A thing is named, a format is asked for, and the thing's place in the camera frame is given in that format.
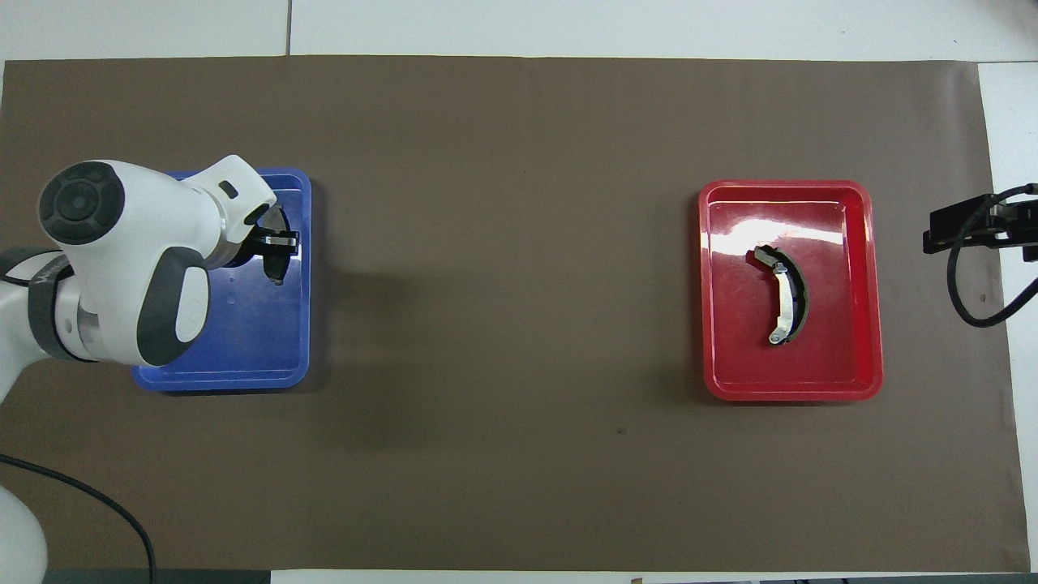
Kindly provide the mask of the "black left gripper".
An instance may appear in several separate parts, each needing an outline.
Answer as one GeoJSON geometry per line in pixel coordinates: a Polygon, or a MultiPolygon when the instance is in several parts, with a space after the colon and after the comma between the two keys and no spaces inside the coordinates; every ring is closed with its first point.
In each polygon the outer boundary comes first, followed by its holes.
{"type": "Polygon", "coordinates": [[[288,232],[288,218],[281,204],[274,204],[273,207],[264,211],[256,223],[252,226],[250,233],[246,237],[240,247],[240,265],[245,265],[256,256],[264,258],[264,254],[280,251],[288,255],[290,251],[299,249],[299,234],[288,232]]]}

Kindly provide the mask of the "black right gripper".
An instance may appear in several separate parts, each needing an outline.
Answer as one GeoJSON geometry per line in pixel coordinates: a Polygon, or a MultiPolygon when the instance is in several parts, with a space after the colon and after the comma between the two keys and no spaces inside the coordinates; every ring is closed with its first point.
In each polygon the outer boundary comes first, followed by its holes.
{"type": "MultiPolygon", "coordinates": [[[[929,214],[929,229],[923,233],[923,253],[938,254],[953,247],[971,215],[990,195],[978,195],[929,214]]],[[[965,247],[1019,248],[1023,262],[1038,262],[1038,197],[1022,202],[1000,203],[963,238],[965,247]]]]}

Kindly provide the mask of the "curved brake shoe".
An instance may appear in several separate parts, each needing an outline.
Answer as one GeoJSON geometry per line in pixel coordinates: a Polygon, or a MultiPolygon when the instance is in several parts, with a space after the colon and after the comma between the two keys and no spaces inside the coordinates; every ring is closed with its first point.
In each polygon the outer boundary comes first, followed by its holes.
{"type": "Polygon", "coordinates": [[[768,335],[771,346],[781,346],[800,335],[809,314],[809,286],[800,266],[783,249],[770,245],[753,248],[753,258],[767,267],[778,285],[778,315],[768,335]]]}

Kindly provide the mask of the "blue plastic tray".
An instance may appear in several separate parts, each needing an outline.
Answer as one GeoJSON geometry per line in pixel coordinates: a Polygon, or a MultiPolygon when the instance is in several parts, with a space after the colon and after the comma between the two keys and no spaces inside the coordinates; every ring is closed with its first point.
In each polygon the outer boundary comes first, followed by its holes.
{"type": "Polygon", "coordinates": [[[192,347],[162,367],[134,367],[141,388],[164,394],[281,391],[303,380],[311,354],[312,187],[303,170],[260,169],[301,237],[280,285],[262,259],[208,271],[210,306],[192,347]]]}

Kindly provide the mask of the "red plastic tray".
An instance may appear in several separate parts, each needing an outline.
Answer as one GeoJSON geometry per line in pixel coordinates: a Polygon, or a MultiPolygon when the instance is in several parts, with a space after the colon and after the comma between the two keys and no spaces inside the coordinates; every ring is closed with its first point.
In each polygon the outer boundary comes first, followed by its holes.
{"type": "Polygon", "coordinates": [[[706,387],[726,402],[863,402],[883,382],[873,205],[853,180],[715,180],[698,193],[706,387]],[[771,346],[778,285],[753,248],[783,249],[809,286],[800,335],[771,346]]]}

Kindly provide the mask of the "brown table mat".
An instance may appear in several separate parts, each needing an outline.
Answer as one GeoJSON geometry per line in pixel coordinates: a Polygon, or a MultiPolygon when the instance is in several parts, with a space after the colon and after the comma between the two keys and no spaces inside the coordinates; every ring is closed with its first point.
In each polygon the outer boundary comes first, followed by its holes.
{"type": "Polygon", "coordinates": [[[0,453],[101,489],[161,568],[1027,572],[1004,328],[930,212],[991,189],[976,64],[477,57],[12,62],[0,248],[69,165],[315,184],[315,347],[283,393],[44,361],[0,453]],[[870,193],[885,383],[727,404],[689,223],[713,180],[870,193]]]}

